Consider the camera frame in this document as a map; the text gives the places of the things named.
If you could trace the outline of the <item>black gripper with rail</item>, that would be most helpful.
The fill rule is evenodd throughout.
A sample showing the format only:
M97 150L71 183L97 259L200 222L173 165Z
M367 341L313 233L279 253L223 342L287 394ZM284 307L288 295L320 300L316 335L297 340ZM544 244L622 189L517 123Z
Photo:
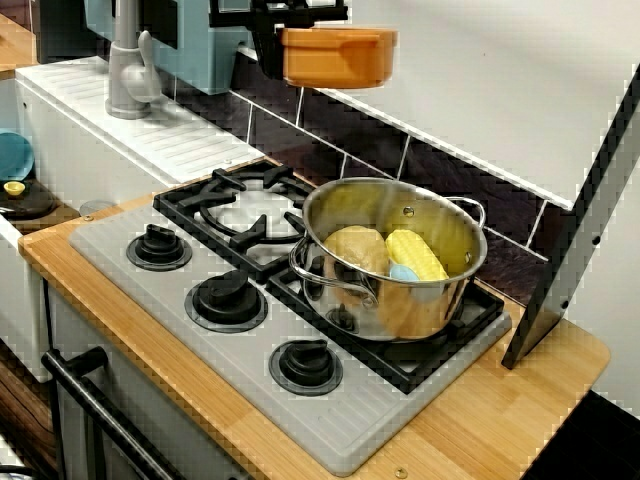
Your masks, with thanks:
M284 25L287 28L311 28L317 22L346 21L349 7L344 1L310 6L307 1L250 1L245 10L221 10L219 1L209 2L209 26L245 27L252 32L258 63L266 77L283 80L284 50L272 26L258 29L259 25Z

